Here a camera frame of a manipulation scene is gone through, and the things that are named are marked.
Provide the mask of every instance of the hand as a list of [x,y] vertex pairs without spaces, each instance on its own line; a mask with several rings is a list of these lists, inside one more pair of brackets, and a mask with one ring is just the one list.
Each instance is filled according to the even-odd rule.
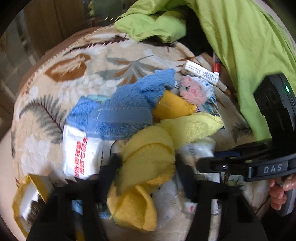
[[292,190],[293,188],[296,188],[296,173],[291,174],[288,176],[284,183],[283,187],[276,184],[276,179],[270,179],[270,189],[269,193],[271,196],[271,207],[275,210],[280,210],[282,204],[284,204],[287,200],[287,196],[284,192]]

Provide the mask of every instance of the cardboard box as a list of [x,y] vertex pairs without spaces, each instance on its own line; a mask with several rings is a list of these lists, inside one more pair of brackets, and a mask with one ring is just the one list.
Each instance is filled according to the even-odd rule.
[[21,182],[15,194],[12,209],[14,219],[25,237],[30,232],[27,217],[31,209],[32,201],[38,201],[40,195],[44,202],[54,190],[48,177],[29,174]]

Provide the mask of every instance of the floral blanket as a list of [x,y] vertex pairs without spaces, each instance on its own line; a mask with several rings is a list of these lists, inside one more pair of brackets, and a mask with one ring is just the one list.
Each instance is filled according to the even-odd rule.
[[[28,173],[49,175],[52,181],[65,178],[63,126],[65,117],[81,96],[110,96],[117,86],[135,83],[157,69],[174,68],[178,80],[184,61],[192,58],[194,55],[180,43],[159,46],[136,42],[113,26],[85,35],[52,56],[27,80],[15,103],[11,131],[16,182]],[[215,91],[226,127],[214,136],[217,149],[227,150],[254,141],[234,104],[218,88]],[[246,188],[246,196],[255,210],[267,193],[266,182],[251,183]],[[188,225],[183,228],[184,235],[187,228]]]

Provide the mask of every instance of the white label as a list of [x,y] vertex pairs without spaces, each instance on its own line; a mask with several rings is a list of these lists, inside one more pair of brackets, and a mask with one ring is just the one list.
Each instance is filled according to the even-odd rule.
[[264,173],[268,173],[269,168],[268,167],[264,167]]
[[208,71],[206,68],[189,60],[186,60],[186,63],[184,64],[181,70],[181,73],[204,78],[213,85],[217,85],[217,82],[219,80],[219,77],[215,75],[213,72]]
[[187,213],[195,213],[196,207],[197,207],[197,203],[194,203],[194,202],[185,202],[184,203],[184,207],[185,207],[185,211]]
[[88,138],[85,132],[64,125],[63,158],[64,173],[87,179],[99,173],[101,162],[109,160],[110,148],[114,141],[102,141],[99,138]]

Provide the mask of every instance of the black cloth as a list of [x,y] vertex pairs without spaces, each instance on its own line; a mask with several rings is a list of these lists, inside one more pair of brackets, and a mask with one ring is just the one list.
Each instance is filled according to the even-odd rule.
[[284,217],[270,208],[261,218],[261,223],[269,241],[296,240],[296,208]]
[[186,17],[186,36],[178,41],[189,48],[195,56],[198,56],[203,52],[206,52],[210,56],[213,55],[213,49],[202,30],[198,17],[190,8],[188,8]]

